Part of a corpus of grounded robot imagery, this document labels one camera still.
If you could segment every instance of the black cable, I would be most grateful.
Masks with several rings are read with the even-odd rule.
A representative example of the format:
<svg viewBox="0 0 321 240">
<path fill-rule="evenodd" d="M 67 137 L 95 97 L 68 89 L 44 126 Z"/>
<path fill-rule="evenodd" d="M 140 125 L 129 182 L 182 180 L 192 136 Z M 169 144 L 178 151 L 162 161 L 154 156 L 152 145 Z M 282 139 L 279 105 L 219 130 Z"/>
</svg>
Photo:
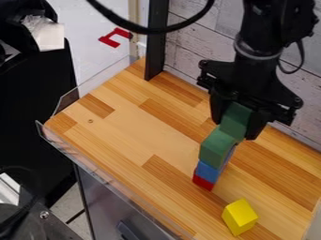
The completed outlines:
<svg viewBox="0 0 321 240">
<path fill-rule="evenodd" d="M 180 22 L 180 23 L 162 27 L 162 28 L 149 28 L 149 27 L 144 27 L 142 25 L 136 24 L 134 22 L 130 22 L 122 17 L 119 17 L 117 14 L 113 13 L 110 9 L 103 6 L 101 3 L 99 3 L 96 0 L 86 0 L 86 1 L 94 9 L 96 9 L 99 13 L 101 13 L 104 17 L 106 17 L 108 20 L 110 20 L 114 24 L 121 26 L 127 30 L 130 30 L 131 32 L 134 32 L 137 34 L 144 34 L 144 35 L 164 34 L 164 33 L 174 32 L 188 25 L 191 25 L 192 23 L 195 23 L 196 21 L 203 18 L 210 11 L 210 9 L 213 7 L 215 3 L 215 0 L 207 0 L 206 5 L 201 11 L 199 11 L 197 14 L 195 14 L 194 16 L 192 16 L 191 18 L 187 19 L 184 22 Z"/>
<path fill-rule="evenodd" d="M 34 172 L 30 169 L 27 169 L 25 167 L 21 166 L 10 166 L 10 167 L 3 167 L 0 169 L 0 174 L 7 173 L 12 170 L 23 170 L 25 172 L 30 173 L 30 177 L 32 177 L 35 180 L 35 186 L 38 190 L 39 180 L 37 176 L 34 174 Z M 21 209 L 19 209 L 16 213 L 14 213 L 12 216 L 8 217 L 5 221 L 0 223 L 0 233 L 3 233 L 8 228 L 14 226 L 19 220 L 21 220 L 25 215 L 29 212 L 29 210 L 37 203 L 38 201 L 38 195 L 34 194 L 34 197 L 30 200 L 29 203 L 27 203 L 25 206 L 23 206 Z"/>
<path fill-rule="evenodd" d="M 299 71 L 303 65 L 304 65 L 304 62 L 305 62 L 305 52 L 304 52 L 304 46 L 303 46 L 303 41 L 302 39 L 300 41 L 297 41 L 297 45 L 298 45 L 298 51 L 299 51 L 299 55 L 301 57 L 301 63 L 299 64 L 299 66 L 294 69 L 294 70 L 286 70 L 282 64 L 281 64 L 281 60 L 279 59 L 279 63 L 278 63 L 278 66 L 280 68 L 280 71 L 282 73 L 285 73 L 285 74 L 293 74 L 293 73 L 296 73 L 297 71 Z"/>
<path fill-rule="evenodd" d="M 72 216 L 69 220 L 66 221 L 66 224 L 70 224 L 74 219 L 76 219 L 77 217 L 79 217 L 81 214 L 84 213 L 84 209 L 80 210 L 77 214 L 75 214 L 74 216 Z"/>
</svg>

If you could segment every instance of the wooden block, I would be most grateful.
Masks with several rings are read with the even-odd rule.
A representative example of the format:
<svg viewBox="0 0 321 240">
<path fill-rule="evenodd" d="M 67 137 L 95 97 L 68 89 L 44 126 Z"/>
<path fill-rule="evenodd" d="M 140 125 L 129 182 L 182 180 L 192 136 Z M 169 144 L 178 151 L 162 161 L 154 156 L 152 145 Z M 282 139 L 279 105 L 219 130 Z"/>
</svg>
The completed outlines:
<svg viewBox="0 0 321 240">
<path fill-rule="evenodd" d="M 197 164 L 197 168 L 195 169 L 195 174 L 205 180 L 207 180 L 210 183 L 216 183 L 216 181 L 219 179 L 221 173 L 221 169 L 214 169 L 211 166 L 204 163 L 202 160 L 200 160 Z"/>
<path fill-rule="evenodd" d="M 213 183 L 208 182 L 206 179 L 204 179 L 196 174 L 193 176 L 192 182 L 199 187 L 205 188 L 208 191 L 211 191 L 214 188 Z"/>
<path fill-rule="evenodd" d="M 222 118 L 220 124 L 221 131 L 232 136 L 239 143 L 242 142 L 247 131 L 251 113 L 251 109 L 233 102 Z"/>
<path fill-rule="evenodd" d="M 202 143 L 199 158 L 214 169 L 220 169 L 237 141 L 217 127 Z"/>
<path fill-rule="evenodd" d="M 228 204 L 222 213 L 222 219 L 234 236 L 251 229 L 258 216 L 245 199 Z"/>
</svg>

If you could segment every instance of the white tile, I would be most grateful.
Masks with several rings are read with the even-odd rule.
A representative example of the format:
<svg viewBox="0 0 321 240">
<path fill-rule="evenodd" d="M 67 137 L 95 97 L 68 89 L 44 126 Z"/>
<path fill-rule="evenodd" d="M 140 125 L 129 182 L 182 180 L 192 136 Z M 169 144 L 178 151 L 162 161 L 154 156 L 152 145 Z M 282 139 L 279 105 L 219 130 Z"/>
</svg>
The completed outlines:
<svg viewBox="0 0 321 240">
<path fill-rule="evenodd" d="M 66 222 L 84 209 L 78 184 L 75 184 L 55 205 L 52 212 L 63 222 Z"/>
<path fill-rule="evenodd" d="M 73 220 L 69 227 L 76 232 L 84 240 L 91 240 L 89 225 L 87 222 L 86 214 L 81 214 L 75 220 Z"/>
</svg>

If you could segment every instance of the black pole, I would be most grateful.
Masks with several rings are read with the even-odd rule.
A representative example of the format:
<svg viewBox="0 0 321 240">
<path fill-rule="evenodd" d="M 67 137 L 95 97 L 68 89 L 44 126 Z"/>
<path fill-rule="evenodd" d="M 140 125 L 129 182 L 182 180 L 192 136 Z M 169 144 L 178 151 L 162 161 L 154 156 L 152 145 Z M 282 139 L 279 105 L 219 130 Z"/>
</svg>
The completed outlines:
<svg viewBox="0 0 321 240">
<path fill-rule="evenodd" d="M 165 27 L 167 25 L 169 0 L 149 1 L 149 27 Z M 162 72 L 165 63 L 166 34 L 147 37 L 145 80 L 149 81 Z"/>
</svg>

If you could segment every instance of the wooden table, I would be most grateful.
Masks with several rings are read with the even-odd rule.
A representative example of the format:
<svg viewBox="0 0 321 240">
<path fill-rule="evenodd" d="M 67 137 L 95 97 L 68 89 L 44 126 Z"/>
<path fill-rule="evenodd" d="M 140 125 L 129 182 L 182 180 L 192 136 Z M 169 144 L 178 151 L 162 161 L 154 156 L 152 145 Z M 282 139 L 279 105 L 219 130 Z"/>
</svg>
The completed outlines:
<svg viewBox="0 0 321 240">
<path fill-rule="evenodd" d="M 90 159 L 81 161 L 92 172 L 110 174 L 196 239 L 233 239 L 221 214 L 240 198 L 259 216 L 240 239 L 300 239 L 321 196 L 320 153 L 267 127 L 237 148 L 207 192 L 191 177 L 215 127 L 208 94 L 167 72 L 146 82 L 143 72 L 140 60 L 46 127 Z"/>
</svg>

